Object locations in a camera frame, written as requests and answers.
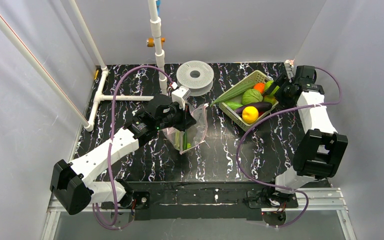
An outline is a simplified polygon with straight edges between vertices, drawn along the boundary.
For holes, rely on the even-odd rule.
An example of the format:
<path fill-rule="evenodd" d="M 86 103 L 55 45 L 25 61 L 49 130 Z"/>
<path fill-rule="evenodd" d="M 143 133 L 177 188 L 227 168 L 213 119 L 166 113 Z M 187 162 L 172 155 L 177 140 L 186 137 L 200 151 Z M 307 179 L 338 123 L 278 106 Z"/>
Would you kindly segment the clear pink zip top bag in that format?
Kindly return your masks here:
<path fill-rule="evenodd" d="M 196 124 L 192 125 L 185 132 L 188 134 L 188 139 L 191 143 L 191 148 L 186 151 L 179 151 L 175 148 L 175 131 L 174 127 L 166 128 L 162 132 L 164 136 L 169 140 L 169 142 L 173 145 L 173 147 L 179 151 L 182 155 L 194 148 L 196 148 L 199 144 L 203 143 L 208 131 L 208 121 L 207 121 L 207 111 L 209 104 L 203 103 L 199 105 L 197 108 L 192 107 L 191 115 L 196 120 Z"/>

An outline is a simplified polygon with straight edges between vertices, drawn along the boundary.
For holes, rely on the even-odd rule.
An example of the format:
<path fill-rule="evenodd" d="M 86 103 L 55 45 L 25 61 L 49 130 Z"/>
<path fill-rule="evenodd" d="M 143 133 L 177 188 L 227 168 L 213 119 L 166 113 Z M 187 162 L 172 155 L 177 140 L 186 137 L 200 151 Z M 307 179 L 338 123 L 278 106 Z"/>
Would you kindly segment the toy celery stalk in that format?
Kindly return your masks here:
<path fill-rule="evenodd" d="M 192 144 L 189 141 L 188 133 L 186 131 L 175 130 L 174 147 L 180 152 L 184 152 L 192 148 Z"/>

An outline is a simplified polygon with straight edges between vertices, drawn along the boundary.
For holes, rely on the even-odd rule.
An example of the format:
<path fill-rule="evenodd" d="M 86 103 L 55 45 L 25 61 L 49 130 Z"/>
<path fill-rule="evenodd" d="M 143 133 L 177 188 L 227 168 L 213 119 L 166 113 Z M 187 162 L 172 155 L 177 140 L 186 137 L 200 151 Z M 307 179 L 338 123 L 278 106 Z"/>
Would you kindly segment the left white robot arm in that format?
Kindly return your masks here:
<path fill-rule="evenodd" d="M 82 212 L 89 204 L 114 200 L 119 203 L 131 191 L 120 182 L 97 182 L 97 176 L 122 157 L 135 152 L 157 137 L 159 131 L 175 128 L 185 131 L 196 124 L 187 99 L 189 94 L 175 90 L 171 96 L 158 94 L 138 110 L 104 143 L 70 162 L 54 166 L 50 191 L 69 215 Z"/>

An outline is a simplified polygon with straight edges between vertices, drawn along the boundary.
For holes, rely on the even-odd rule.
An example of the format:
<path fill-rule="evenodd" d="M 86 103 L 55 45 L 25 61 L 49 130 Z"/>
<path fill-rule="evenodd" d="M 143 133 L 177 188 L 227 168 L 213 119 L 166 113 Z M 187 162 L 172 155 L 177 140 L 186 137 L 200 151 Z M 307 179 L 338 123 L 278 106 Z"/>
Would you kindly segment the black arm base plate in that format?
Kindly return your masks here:
<path fill-rule="evenodd" d="M 268 186 L 239 182 L 126 182 L 120 209 L 135 203 L 135 220 L 246 219 L 262 220 L 263 212 L 298 208 L 296 195 L 283 197 Z"/>

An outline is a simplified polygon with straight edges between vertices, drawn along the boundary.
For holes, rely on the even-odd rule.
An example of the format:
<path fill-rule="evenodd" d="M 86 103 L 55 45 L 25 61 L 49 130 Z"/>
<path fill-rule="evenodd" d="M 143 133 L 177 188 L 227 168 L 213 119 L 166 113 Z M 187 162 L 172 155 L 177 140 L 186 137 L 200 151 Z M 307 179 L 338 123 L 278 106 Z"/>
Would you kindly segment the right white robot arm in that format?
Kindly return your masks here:
<path fill-rule="evenodd" d="M 334 177 L 348 146 L 330 121 L 325 91 L 316 83 L 317 68 L 300 65 L 289 78 L 280 75 L 274 97 L 284 110 L 298 111 L 305 135 L 297 147 L 291 167 L 275 178 L 275 196 L 288 197 L 307 183 Z"/>

